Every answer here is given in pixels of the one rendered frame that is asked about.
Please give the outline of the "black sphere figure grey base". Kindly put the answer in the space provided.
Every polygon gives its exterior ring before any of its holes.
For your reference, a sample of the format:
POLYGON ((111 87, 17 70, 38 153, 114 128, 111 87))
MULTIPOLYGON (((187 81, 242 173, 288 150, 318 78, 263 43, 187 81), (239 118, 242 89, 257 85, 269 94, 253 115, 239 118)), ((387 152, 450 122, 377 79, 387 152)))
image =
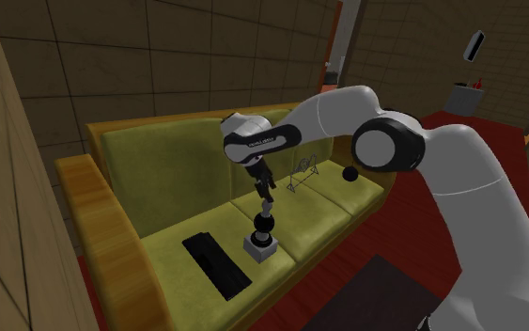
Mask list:
POLYGON ((278 241, 272 236, 274 218, 271 214, 272 203, 262 201, 262 211, 254 218, 255 231, 243 241, 243 249, 257 262, 261 263, 277 251, 278 241))

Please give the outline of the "black flat keyboard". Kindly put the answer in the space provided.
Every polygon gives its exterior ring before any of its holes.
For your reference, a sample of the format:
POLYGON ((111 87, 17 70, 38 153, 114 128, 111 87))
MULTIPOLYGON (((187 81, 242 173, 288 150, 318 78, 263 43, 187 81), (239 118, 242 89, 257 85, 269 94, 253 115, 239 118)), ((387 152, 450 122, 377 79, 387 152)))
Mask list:
POLYGON ((208 232, 198 232, 181 243, 226 301, 252 284, 208 232))

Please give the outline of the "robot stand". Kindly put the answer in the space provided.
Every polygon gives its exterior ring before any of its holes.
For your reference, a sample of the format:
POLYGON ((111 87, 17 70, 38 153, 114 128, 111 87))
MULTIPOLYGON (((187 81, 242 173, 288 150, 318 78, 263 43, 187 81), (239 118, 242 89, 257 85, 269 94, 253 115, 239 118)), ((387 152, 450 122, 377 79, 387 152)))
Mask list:
POLYGON ((441 299, 376 255, 301 331, 415 331, 441 299))

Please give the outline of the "grey bin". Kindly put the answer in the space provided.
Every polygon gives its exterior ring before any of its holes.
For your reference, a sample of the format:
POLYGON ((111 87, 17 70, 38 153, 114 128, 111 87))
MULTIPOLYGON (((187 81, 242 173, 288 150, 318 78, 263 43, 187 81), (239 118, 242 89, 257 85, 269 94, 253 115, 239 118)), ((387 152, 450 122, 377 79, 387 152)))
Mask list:
POLYGON ((482 89, 469 87, 465 83, 455 83, 443 110, 453 115, 470 117, 474 114, 483 95, 482 89))

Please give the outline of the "green sofa with wooden frame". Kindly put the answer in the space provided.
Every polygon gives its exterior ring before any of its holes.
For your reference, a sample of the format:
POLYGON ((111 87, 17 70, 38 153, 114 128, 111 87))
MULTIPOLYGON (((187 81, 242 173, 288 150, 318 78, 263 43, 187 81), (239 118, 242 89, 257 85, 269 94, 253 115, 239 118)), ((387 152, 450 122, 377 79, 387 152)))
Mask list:
POLYGON ((346 137, 267 156, 276 187, 277 251, 257 263, 244 249, 261 208, 252 178, 223 152, 222 113, 91 123, 91 151, 55 163, 110 331, 248 331, 376 212, 392 173, 343 179, 346 137), (287 189, 317 155, 318 174, 287 189), (181 243, 208 232, 252 280, 226 301, 181 243))

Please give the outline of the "doorway with brown frame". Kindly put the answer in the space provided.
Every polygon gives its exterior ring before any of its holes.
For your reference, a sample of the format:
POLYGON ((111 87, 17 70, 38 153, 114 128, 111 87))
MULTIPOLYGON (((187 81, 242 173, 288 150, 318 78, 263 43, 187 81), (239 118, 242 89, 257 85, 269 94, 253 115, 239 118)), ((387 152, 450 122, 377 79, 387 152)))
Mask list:
POLYGON ((337 87, 339 76, 345 66, 346 54, 361 1, 362 0, 338 0, 338 5, 341 6, 341 9, 333 38, 332 51, 329 59, 326 61, 328 67, 325 72, 321 92, 335 89, 337 87))

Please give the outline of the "black wall box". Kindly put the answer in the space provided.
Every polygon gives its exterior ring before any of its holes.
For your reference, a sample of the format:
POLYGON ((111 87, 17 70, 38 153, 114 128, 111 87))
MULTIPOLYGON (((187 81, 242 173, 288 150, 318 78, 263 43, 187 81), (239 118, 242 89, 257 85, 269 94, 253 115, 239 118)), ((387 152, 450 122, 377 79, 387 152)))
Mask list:
POLYGON ((469 62, 473 62, 485 38, 486 36, 482 30, 476 31, 471 37, 463 53, 463 59, 469 62))

